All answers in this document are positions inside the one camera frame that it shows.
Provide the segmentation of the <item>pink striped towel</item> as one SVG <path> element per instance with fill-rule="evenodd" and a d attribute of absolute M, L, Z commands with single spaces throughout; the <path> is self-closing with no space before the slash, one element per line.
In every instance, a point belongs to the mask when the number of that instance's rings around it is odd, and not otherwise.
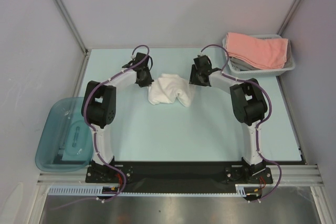
<path fill-rule="evenodd" d="M 225 42 L 231 63 L 242 70 L 283 68 L 288 58 L 288 46 L 288 39 L 259 39 L 231 32 L 226 35 Z"/>

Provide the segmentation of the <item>white towel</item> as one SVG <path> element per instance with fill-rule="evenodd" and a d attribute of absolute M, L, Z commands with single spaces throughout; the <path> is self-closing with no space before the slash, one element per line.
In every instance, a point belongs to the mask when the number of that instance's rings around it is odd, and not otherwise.
<path fill-rule="evenodd" d="M 152 105 L 173 104 L 176 99 L 189 107 L 195 97 L 196 87 L 177 74 L 161 74 L 148 88 L 148 101 Z"/>

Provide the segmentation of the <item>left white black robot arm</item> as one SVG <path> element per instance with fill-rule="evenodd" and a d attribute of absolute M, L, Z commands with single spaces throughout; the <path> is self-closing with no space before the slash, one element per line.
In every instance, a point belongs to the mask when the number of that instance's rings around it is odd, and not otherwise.
<path fill-rule="evenodd" d="M 81 113 L 92 135 L 92 161 L 101 165 L 97 176 L 104 182 L 115 178 L 116 170 L 110 166 L 114 161 L 114 153 L 109 125 L 116 116 L 117 92 L 133 84 L 141 88 L 149 87 L 154 81 L 149 66 L 152 62 L 148 54 L 138 52 L 120 72 L 108 80 L 89 81 L 86 86 Z"/>

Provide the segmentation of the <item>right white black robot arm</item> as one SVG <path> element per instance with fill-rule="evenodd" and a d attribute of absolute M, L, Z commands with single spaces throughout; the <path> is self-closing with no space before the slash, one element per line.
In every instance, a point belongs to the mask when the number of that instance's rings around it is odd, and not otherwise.
<path fill-rule="evenodd" d="M 260 135 L 258 123 L 265 118 L 270 109 L 266 104 L 261 86 L 256 79 L 240 80 L 213 68 L 208 56 L 194 58 L 191 68 L 190 84 L 203 87 L 218 88 L 230 95 L 233 113 L 241 124 L 244 140 L 244 167 L 242 178 L 248 183 L 254 183 L 266 169 L 266 162 L 261 156 L 259 147 Z"/>

